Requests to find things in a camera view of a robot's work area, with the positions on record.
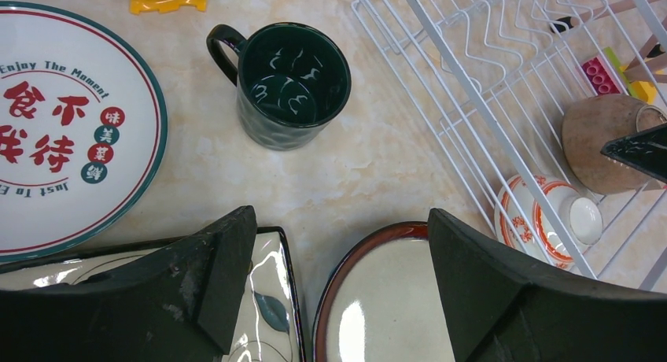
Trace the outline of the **round white plate red lettering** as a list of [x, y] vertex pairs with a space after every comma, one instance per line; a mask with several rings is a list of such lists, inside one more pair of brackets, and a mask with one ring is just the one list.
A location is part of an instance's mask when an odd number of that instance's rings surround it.
[[149, 187], [167, 135], [163, 91], [129, 43], [64, 9], [2, 2], [2, 262], [114, 224]]

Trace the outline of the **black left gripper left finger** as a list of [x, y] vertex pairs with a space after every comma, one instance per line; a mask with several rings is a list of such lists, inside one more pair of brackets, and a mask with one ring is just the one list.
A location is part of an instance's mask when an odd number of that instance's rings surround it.
[[75, 284], [1, 292], [4, 361], [219, 361], [232, 349], [256, 240], [241, 206]]

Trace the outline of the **red-rimmed cream round plate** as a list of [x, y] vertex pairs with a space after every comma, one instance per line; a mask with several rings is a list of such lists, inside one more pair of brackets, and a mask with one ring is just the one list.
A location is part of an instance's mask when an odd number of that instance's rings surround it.
[[389, 225], [360, 240], [319, 301], [314, 361], [453, 361], [427, 225]]

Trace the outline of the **brown speckled ceramic bowl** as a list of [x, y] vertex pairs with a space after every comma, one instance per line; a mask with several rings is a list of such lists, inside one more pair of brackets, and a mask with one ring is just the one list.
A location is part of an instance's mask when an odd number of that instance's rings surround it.
[[601, 154], [604, 145], [666, 122], [665, 111], [627, 94], [604, 94], [572, 103], [565, 111], [561, 142], [569, 167], [589, 190], [602, 195], [665, 184]]

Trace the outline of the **dark green ceramic mug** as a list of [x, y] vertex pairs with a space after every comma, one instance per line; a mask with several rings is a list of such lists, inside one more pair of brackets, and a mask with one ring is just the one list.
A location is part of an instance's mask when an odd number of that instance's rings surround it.
[[248, 38], [219, 24], [208, 33], [206, 46], [237, 88], [245, 133], [270, 150], [309, 143], [343, 110], [352, 91], [341, 49], [306, 24], [269, 24]]

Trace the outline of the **square floral ceramic plate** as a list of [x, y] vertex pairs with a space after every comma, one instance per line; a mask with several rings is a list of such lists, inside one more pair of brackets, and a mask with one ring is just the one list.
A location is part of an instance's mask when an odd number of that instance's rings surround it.
[[[92, 275], [130, 263], [173, 242], [173, 238], [167, 238], [2, 264], [1, 288], [23, 290], [82, 283]], [[285, 232], [280, 227], [259, 227], [231, 353], [223, 360], [305, 358], [300, 306]]]

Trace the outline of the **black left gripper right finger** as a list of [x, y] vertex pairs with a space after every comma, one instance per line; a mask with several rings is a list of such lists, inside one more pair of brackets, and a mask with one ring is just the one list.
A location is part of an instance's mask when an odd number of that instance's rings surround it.
[[431, 209], [428, 243], [457, 361], [663, 361], [666, 296], [575, 275]]

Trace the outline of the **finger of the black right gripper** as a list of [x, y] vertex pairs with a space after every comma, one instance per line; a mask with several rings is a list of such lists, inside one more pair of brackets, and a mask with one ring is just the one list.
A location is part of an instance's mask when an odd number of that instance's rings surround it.
[[666, 124], [611, 140], [600, 153], [666, 183]]

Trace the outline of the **pink tripod stand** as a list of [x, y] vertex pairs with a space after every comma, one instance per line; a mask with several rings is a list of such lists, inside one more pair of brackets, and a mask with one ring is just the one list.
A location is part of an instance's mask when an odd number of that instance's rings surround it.
[[563, 34], [578, 28], [590, 20], [604, 20], [607, 24], [618, 22], [631, 36], [637, 51], [629, 52], [629, 62], [623, 69], [630, 82], [666, 82], [666, 45], [645, 25], [634, 0], [619, 0], [592, 11], [584, 11], [574, 16], [565, 16], [551, 23], [550, 31]]

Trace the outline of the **orange patterned white bowl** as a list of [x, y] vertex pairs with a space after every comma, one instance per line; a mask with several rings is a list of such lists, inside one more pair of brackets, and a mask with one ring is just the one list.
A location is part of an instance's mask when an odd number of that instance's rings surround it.
[[[534, 179], [579, 252], [600, 240], [603, 216], [593, 200], [556, 177], [537, 174]], [[496, 237], [504, 245], [563, 270], [573, 266], [565, 235], [556, 231], [520, 175], [500, 188], [493, 217]]]

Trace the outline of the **yellow toy block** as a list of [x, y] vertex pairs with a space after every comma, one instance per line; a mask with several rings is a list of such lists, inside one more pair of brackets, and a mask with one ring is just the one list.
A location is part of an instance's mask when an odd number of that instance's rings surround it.
[[621, 66], [621, 73], [623, 74], [628, 93], [643, 102], [653, 104], [658, 94], [656, 87], [645, 81], [631, 82], [625, 75], [626, 68], [626, 65]]

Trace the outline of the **pink green toy brick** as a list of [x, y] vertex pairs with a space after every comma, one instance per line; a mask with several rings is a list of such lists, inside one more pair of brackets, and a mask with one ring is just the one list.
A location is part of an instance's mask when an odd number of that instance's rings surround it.
[[601, 53], [583, 61], [580, 67], [583, 77], [589, 81], [597, 95], [626, 93], [637, 97], [621, 70], [617, 55], [610, 47], [603, 48]]

